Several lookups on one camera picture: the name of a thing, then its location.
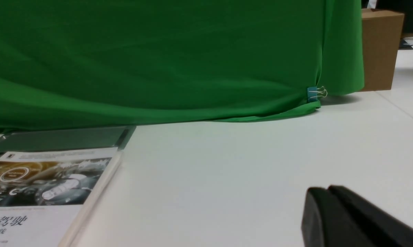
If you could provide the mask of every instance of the brown cardboard box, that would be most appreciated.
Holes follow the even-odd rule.
[[[362,45],[365,87],[362,91],[389,90],[393,84],[404,14],[362,9]]]

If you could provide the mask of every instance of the steering wheel image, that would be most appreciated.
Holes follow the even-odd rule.
[[[35,194],[37,205],[82,204],[92,192],[96,179],[71,174],[40,186]]]

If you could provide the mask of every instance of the black object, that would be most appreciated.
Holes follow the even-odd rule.
[[[404,13],[403,33],[413,33],[413,0],[378,0],[376,8]]]
[[[118,147],[123,150],[135,126],[53,131],[22,131],[0,137],[0,156],[7,151],[43,152]]]
[[[306,247],[413,247],[413,228],[343,186],[307,190]]]
[[[413,50],[413,48],[404,39],[400,39],[399,50]]]
[[[363,9],[366,9],[366,8],[367,8],[368,2],[369,2],[369,0],[362,0],[362,8],[363,8]]]

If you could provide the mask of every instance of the chinese characters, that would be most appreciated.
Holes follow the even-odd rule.
[[[0,218],[0,226],[16,226],[22,225],[28,217],[25,216],[4,216]],[[7,231],[6,228],[0,228],[0,234],[4,234]]]

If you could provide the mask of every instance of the book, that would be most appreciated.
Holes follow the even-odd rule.
[[[0,157],[0,247],[70,246],[122,160],[117,148]]]

